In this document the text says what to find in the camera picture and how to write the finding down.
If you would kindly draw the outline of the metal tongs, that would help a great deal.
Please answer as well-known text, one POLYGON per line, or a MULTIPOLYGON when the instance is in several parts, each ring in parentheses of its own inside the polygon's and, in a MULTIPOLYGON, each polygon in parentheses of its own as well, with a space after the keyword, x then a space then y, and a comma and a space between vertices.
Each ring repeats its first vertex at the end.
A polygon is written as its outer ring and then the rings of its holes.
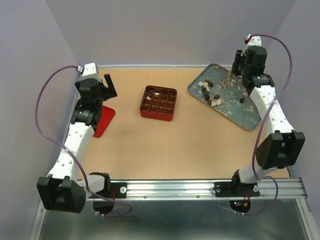
POLYGON ((230 69, 227 73, 227 75, 224 77, 224 79, 221 82, 221 87, 223 89, 229 88, 231 85, 231 80, 232 80, 232 70, 230 69))

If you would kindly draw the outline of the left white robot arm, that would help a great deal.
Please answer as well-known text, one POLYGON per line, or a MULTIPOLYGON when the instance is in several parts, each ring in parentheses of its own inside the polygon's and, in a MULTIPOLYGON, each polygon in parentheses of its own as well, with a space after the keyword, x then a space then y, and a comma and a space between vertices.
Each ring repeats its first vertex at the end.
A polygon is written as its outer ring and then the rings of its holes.
POLYGON ((81 160, 103 116, 103 102, 117 96, 111 76, 105 74, 104 79, 105 83, 94 77, 75 82, 80 98, 70 119, 67 138, 60 145, 62 150, 53 168, 36 184, 46 210, 80 213, 91 196, 114 194, 107 173, 92 172, 78 180, 78 172, 85 172, 81 160))

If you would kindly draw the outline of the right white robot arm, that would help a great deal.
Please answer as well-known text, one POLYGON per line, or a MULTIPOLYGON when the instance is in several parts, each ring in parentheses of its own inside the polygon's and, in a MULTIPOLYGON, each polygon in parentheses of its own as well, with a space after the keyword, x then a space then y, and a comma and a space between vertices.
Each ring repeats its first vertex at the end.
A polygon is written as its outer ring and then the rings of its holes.
POLYGON ((287 120, 277 100, 272 77, 264 73, 267 51, 262 46, 249 46, 237 51, 232 74, 242 78, 242 84, 258 109, 265 132, 263 141, 257 140, 253 150, 253 162, 237 170, 230 182, 231 192, 243 195, 269 173, 296 163, 305 143, 305 135, 295 131, 287 120))

